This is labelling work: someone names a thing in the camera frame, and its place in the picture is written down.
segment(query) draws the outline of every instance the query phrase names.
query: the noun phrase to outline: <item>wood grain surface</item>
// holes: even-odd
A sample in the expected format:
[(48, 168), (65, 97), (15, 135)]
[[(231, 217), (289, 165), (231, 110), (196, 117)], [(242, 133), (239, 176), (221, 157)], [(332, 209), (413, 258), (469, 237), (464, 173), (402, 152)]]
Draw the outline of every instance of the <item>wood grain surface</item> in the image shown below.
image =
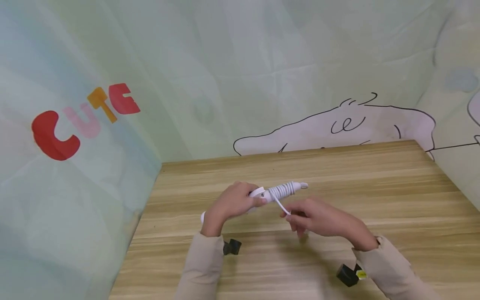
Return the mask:
[[(480, 297), (480, 213), (412, 141), (225, 157), (163, 165), (110, 300), (172, 299), (200, 214), (236, 180), (310, 187), (285, 202), (322, 196), (385, 235), (444, 299)], [(232, 219), (224, 238), (243, 245), (225, 257), (219, 300), (385, 299), (369, 280), (335, 278), (353, 266), (347, 241), (310, 234), (300, 243), (271, 203)]]

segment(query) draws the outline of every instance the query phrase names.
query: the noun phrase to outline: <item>cartoon dog drawing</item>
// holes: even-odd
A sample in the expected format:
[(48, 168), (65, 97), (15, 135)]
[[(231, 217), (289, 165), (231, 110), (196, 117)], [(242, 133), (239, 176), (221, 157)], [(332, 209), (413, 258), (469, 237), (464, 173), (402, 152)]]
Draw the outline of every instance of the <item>cartoon dog drawing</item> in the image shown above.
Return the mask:
[(248, 136), (233, 144), (239, 155), (328, 148), (356, 144), (416, 140), (425, 150), (435, 148), (435, 120), (411, 108), (376, 106), (347, 99), (338, 107), (275, 129), (269, 134)]
[[(472, 120), (480, 126), (480, 92), (476, 93), (472, 99), (470, 99), (467, 106), (467, 112)], [(473, 138), (478, 144), (480, 144), (480, 135), (475, 135)]]

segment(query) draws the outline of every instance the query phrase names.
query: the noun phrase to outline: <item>person's right hand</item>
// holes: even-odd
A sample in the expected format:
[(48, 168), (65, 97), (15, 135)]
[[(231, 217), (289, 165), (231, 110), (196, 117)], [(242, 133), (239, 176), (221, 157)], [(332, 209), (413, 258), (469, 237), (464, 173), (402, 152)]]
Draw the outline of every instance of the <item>person's right hand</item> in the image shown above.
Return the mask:
[(361, 251), (378, 247), (377, 239), (360, 219), (320, 199), (307, 198), (289, 203), (285, 208), (292, 215), (287, 216), (282, 211), (280, 216), (290, 223), (292, 231), (296, 231), (299, 237), (309, 230), (321, 236), (346, 238)]

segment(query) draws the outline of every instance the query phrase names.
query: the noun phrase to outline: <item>beige sleeve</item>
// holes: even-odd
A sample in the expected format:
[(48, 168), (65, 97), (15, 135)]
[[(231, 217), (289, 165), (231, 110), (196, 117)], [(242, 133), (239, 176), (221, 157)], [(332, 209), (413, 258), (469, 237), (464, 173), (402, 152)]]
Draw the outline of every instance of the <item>beige sleeve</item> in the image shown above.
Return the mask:
[(197, 233), (187, 254), (175, 300), (214, 300), (223, 264), (223, 238)]
[(422, 282), (405, 257), (384, 237), (378, 249), (353, 249), (358, 264), (390, 300), (439, 300), (440, 296)]

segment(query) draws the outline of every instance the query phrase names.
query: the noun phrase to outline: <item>orange letter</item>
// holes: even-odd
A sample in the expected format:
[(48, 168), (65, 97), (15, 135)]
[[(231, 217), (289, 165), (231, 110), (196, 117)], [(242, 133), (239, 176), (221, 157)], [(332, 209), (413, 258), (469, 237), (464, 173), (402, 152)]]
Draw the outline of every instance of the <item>orange letter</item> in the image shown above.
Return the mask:
[(113, 112), (105, 103), (105, 100), (107, 100), (108, 97), (107, 97), (107, 94), (105, 94), (105, 91), (103, 90), (103, 88), (98, 87), (95, 90), (93, 90), (93, 92), (90, 95), (88, 95), (87, 99), (90, 102), (90, 104), (93, 106), (93, 108), (98, 109), (99, 107), (101, 107), (105, 112), (105, 114), (107, 115), (110, 122), (115, 123), (117, 121), (117, 117), (115, 117)]
[(55, 126), (59, 115), (53, 110), (45, 111), (35, 117), (32, 122), (33, 139), (40, 149), (55, 160), (66, 160), (80, 148), (80, 140), (72, 135), (61, 141), (55, 137)]
[(108, 95), (113, 108), (122, 115), (136, 114), (140, 112), (138, 105), (132, 97), (125, 97), (123, 94), (129, 94), (130, 89), (126, 84), (114, 84), (108, 88)]

